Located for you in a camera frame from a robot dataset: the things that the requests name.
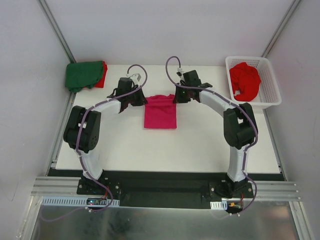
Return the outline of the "pink t shirt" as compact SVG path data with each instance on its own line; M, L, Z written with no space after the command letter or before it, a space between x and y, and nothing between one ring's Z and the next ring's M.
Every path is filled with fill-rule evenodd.
M154 95L146 98L144 128L173 130L177 128L177 106L174 95Z

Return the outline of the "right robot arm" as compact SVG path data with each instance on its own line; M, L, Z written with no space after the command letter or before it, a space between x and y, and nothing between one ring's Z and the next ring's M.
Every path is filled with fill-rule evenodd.
M196 70L184 72L179 68L176 74L180 81L175 85L175 104L196 100L223 118L223 136L230 147L229 166L225 180L214 191L220 197L235 198L248 183L248 150L257 143L258 127L253 108L247 102L236 104L213 91L211 84L201 82Z

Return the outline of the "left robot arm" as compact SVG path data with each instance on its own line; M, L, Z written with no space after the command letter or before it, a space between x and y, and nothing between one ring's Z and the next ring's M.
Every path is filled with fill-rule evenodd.
M79 157L83 176L89 179L88 188L96 195L103 193L106 182L100 179L103 168L100 164L100 151L96 149L100 137L103 117L122 113L129 105L139 107L148 103L140 84L141 75L128 74L121 77L117 87L105 100L89 108L79 105L71 109L63 140Z

